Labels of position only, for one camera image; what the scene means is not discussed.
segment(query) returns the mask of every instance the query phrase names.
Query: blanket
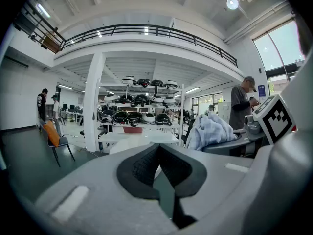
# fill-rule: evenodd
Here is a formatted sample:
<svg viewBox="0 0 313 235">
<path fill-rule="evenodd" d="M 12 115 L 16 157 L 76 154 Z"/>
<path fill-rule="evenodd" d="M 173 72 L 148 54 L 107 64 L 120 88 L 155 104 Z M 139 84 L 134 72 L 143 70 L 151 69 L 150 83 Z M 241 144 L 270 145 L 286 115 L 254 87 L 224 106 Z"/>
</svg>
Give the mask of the blanket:
<svg viewBox="0 0 313 235">
<path fill-rule="evenodd" d="M 233 129 L 215 112 L 199 115 L 194 122 L 186 142 L 186 148 L 202 150 L 202 148 L 215 143 L 222 143 L 237 139 Z"/>
</svg>

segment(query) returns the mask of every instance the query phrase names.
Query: railing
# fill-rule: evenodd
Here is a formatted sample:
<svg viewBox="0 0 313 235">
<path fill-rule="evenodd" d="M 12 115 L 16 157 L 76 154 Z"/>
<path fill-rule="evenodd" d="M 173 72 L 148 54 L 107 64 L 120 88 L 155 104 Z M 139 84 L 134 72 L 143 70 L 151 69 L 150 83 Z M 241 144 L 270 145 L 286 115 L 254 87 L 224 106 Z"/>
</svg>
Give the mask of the railing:
<svg viewBox="0 0 313 235">
<path fill-rule="evenodd" d="M 155 35 L 159 37 L 177 38 L 185 42 L 191 43 L 195 46 L 206 48 L 238 67 L 236 58 L 203 38 L 197 37 L 181 30 L 150 24 L 117 24 L 89 30 L 78 34 L 70 39 L 67 39 L 62 45 L 62 49 L 72 46 L 76 43 L 86 41 L 88 39 L 119 34 Z"/>
<path fill-rule="evenodd" d="M 192 45 L 206 48 L 238 67 L 236 58 L 207 40 L 181 30 L 159 25 L 138 23 L 117 24 L 89 30 L 66 40 L 46 21 L 41 15 L 40 10 L 36 9 L 29 1 L 23 6 L 13 23 L 17 29 L 23 30 L 28 34 L 31 40 L 38 42 L 43 48 L 49 49 L 54 53 L 88 39 L 99 37 L 119 34 L 155 35 L 159 37 L 176 38 Z"/>
</svg>

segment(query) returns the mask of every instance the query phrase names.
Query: round ceiling lamp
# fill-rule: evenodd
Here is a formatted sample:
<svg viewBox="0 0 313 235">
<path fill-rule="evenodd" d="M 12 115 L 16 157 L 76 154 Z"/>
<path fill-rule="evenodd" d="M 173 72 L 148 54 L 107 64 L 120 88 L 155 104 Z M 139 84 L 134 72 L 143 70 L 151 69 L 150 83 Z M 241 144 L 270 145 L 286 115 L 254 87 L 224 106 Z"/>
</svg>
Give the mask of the round ceiling lamp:
<svg viewBox="0 0 313 235">
<path fill-rule="evenodd" d="M 226 4 L 227 4 L 227 7 L 231 10 L 235 10 L 239 6 L 238 0 L 227 0 Z"/>
</svg>

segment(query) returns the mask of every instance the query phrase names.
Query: fluorescent light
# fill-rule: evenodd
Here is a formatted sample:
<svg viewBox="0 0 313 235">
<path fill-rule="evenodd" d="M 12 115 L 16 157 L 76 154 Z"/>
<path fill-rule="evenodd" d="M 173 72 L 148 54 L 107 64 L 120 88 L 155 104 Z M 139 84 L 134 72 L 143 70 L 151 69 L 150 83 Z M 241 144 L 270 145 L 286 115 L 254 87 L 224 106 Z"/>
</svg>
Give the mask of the fluorescent light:
<svg viewBox="0 0 313 235">
<path fill-rule="evenodd" d="M 42 7 L 42 5 L 41 5 L 40 3 L 38 3 L 37 6 L 40 8 L 40 10 L 41 10 L 42 12 L 45 13 L 45 15 L 46 15 L 47 17 L 50 17 L 49 13 Z"/>
<path fill-rule="evenodd" d="M 70 90 L 73 90 L 73 88 L 70 88 L 70 87 L 67 87 L 67 86 L 64 86 L 64 85 L 61 85 L 59 84 L 60 87 L 64 87 L 64 88 L 67 88 L 67 89 L 70 89 Z"/>
<path fill-rule="evenodd" d="M 186 91 L 186 93 L 193 92 L 193 91 L 195 91 L 195 90 L 197 90 L 197 89 L 199 89 L 199 87 L 195 87 L 195 88 L 193 88 L 193 89 L 191 89 L 191 90 L 188 90 L 188 91 Z"/>
<path fill-rule="evenodd" d="M 226 3 L 227 7 L 231 10 L 235 10 L 238 8 L 239 6 L 239 2 L 238 0 L 227 0 L 227 3 Z"/>
</svg>

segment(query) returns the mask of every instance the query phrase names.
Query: shelf post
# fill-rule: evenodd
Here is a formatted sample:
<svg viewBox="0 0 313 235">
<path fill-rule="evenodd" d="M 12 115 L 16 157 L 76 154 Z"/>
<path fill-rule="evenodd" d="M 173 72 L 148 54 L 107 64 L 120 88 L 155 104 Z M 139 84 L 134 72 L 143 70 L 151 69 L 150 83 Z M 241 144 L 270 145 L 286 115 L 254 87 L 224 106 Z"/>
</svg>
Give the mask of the shelf post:
<svg viewBox="0 0 313 235">
<path fill-rule="evenodd" d="M 181 110 L 180 110 L 180 130 L 179 130 L 179 145 L 181 146 L 181 136 L 184 127 L 184 84 L 181 85 Z"/>
<path fill-rule="evenodd" d="M 97 131 L 97 104 L 99 94 L 99 82 L 106 57 L 98 52 L 93 55 L 87 77 L 84 98 L 84 131 L 87 150 L 100 151 Z"/>
</svg>

